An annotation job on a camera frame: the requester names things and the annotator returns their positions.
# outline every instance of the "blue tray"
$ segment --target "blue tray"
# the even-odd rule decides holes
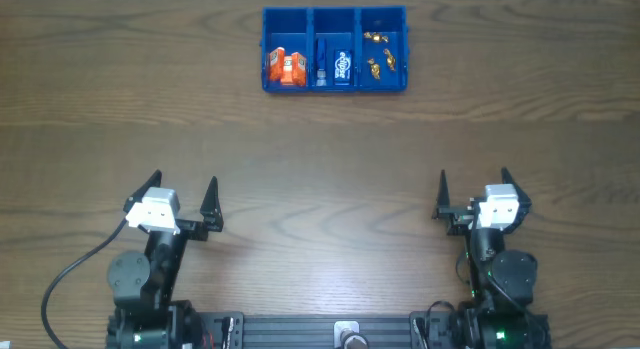
[[[396,92],[407,88],[409,78],[409,43],[407,11],[404,6],[337,8],[264,8],[262,12],[262,88],[272,93],[294,92]],[[374,43],[364,32],[378,32],[389,43]],[[326,41],[327,85],[316,85],[316,43]],[[268,80],[267,55],[283,47],[286,55],[299,52],[307,58],[306,87],[281,85]],[[386,64],[383,50],[396,58],[396,71]],[[334,53],[350,50],[351,80],[346,85],[334,83]],[[374,58],[380,65],[376,80],[367,63]]]

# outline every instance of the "blue and white package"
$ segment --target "blue and white package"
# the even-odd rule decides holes
[[[334,84],[349,85],[351,83],[351,52],[349,50],[336,50],[334,63]]]

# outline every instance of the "wooden surface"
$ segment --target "wooden surface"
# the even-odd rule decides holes
[[[390,4],[406,93],[262,92],[263,6]],[[45,288],[156,168],[192,219],[220,180],[225,230],[189,244],[174,295],[200,311],[457,303],[439,170],[462,204],[506,165],[554,347],[638,346],[639,87],[640,0],[0,0],[0,340],[52,347]],[[103,346],[107,267],[144,244],[125,231],[58,286],[67,345]]]

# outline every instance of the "wood grain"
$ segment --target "wood grain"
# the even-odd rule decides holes
[[[409,9],[401,95],[269,96],[261,9]],[[508,166],[533,213],[554,348],[640,345],[640,0],[0,0],[0,340],[52,347],[42,293],[160,168],[223,233],[190,243],[175,298],[200,311],[406,313],[469,293],[429,219],[439,170],[464,203]],[[74,348],[101,347],[125,231],[54,292]]]

